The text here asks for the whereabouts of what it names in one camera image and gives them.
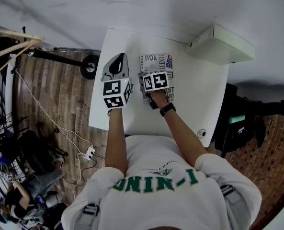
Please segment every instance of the power strip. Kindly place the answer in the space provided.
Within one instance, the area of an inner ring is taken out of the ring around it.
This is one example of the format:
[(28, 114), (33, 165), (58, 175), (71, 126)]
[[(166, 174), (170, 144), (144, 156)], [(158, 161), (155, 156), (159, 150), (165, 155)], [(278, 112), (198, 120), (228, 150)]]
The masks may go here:
[(93, 157), (93, 154), (95, 153), (95, 148), (89, 147), (89, 149), (86, 152), (85, 158), (90, 161)]

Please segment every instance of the brick floor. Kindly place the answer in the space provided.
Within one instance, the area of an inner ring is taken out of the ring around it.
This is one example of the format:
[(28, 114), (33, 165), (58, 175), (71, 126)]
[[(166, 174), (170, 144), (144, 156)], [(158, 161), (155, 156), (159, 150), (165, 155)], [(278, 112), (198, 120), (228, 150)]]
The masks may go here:
[(284, 116), (273, 115), (264, 121), (266, 137), (261, 148), (257, 148), (254, 138), (225, 157), (262, 193), (262, 205), (253, 229), (265, 227), (284, 206)]

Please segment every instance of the white table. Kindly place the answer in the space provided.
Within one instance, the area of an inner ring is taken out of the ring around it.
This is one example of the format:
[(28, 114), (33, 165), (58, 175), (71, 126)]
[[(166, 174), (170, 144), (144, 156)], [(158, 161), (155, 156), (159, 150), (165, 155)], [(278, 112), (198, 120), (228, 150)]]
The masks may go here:
[(185, 44), (162, 37), (108, 29), (93, 88), (89, 126), (108, 130), (108, 109), (102, 98), (103, 85), (100, 78), (104, 65), (113, 56), (125, 52), (128, 56), (129, 75), (134, 84), (128, 105), (123, 109), (125, 134), (171, 137), (170, 130), (158, 109), (152, 110), (148, 104), (142, 103), (137, 78), (140, 72), (139, 56), (171, 54), (176, 111), (194, 133), (200, 129), (206, 130), (206, 136), (201, 142), (208, 147), (224, 97), (228, 66), (217, 66), (192, 58), (185, 53), (185, 47)]

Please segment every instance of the white box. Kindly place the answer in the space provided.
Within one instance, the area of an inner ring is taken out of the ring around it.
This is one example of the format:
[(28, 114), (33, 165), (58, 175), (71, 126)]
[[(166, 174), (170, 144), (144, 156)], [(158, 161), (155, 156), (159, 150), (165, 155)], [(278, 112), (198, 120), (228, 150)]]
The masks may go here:
[(88, 149), (87, 152), (86, 152), (85, 158), (86, 158), (87, 160), (91, 160), (94, 153), (95, 153), (95, 149), (92, 148), (92, 147), (89, 147), (89, 149)]
[(170, 87), (167, 72), (165, 71), (151, 73), (146, 76), (143, 76), (143, 83), (144, 83), (144, 90), (146, 92), (154, 90), (162, 90)]
[(130, 79), (103, 82), (103, 100), (109, 109), (126, 107), (132, 93)]
[(186, 47), (186, 53), (216, 65), (255, 58), (255, 49), (252, 45), (218, 25), (212, 25), (190, 42)]

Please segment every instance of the wooden floor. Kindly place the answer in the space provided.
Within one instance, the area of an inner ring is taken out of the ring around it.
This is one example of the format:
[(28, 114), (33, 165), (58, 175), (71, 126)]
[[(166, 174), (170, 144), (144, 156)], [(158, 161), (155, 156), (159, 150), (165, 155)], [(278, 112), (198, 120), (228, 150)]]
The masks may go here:
[[(82, 61), (89, 53), (62, 52), (59, 54)], [(79, 67), (27, 56), (23, 56), (18, 71), (28, 83), (33, 95), (59, 126), (72, 130), (91, 141), (96, 149), (96, 154), (104, 156), (107, 132), (88, 126), (94, 80), (83, 78)], [(18, 75), (16, 77), (15, 101), (18, 117), (28, 116), (19, 125), (19, 128), (29, 127), (30, 130), (36, 131), (35, 124), (43, 122), (45, 124), (42, 128), (44, 136), (49, 136), (56, 128), (35, 103), (25, 83)], [(81, 152), (87, 151), (88, 142), (67, 131), (65, 133), (69, 135)], [(61, 132), (55, 135), (54, 142), (59, 148), (68, 152), (63, 166), (65, 176), (60, 180), (57, 188), (58, 191), (64, 192), (66, 201), (70, 203), (73, 201), (73, 187), (80, 177), (77, 158), (79, 151)], [(79, 157), (81, 170), (91, 167), (95, 163), (85, 160), (81, 155)], [(104, 159), (94, 158), (97, 164), (94, 168), (84, 170), (83, 177), (85, 179), (104, 166)], [(83, 181), (80, 181), (79, 185), (81, 186), (75, 188), (76, 195), (83, 189), (82, 184)]]

